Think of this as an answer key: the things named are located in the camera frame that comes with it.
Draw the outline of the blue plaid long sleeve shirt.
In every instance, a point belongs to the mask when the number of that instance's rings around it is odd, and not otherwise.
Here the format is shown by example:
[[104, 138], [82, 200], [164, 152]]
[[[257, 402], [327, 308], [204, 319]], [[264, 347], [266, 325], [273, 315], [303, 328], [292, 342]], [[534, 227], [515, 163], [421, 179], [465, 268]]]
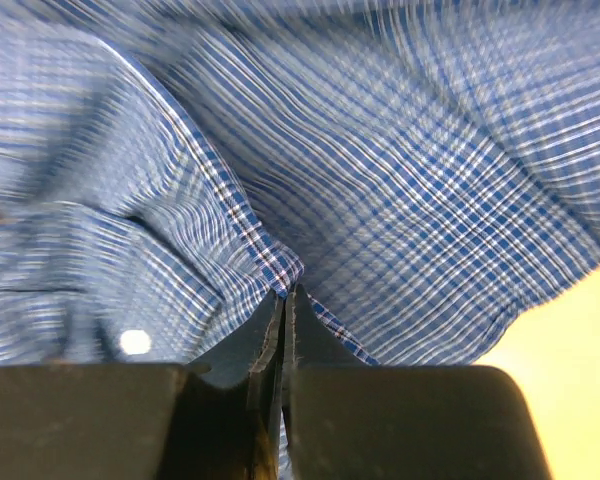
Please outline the blue plaid long sleeve shirt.
[[188, 362], [308, 290], [469, 363], [600, 264], [600, 1], [0, 1], [0, 364]]

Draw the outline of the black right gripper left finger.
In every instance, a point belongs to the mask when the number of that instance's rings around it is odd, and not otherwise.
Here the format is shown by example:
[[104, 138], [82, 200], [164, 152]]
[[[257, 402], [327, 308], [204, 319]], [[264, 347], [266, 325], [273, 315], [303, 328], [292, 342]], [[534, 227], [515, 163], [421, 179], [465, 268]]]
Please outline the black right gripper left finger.
[[193, 362], [0, 367], [0, 479], [274, 479], [283, 302]]

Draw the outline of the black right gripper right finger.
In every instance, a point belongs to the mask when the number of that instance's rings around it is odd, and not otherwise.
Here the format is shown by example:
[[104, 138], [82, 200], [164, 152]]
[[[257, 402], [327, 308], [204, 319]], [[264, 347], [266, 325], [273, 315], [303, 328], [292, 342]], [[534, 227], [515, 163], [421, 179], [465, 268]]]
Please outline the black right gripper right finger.
[[524, 396], [486, 366], [369, 366], [285, 303], [282, 411], [298, 479], [547, 479]]

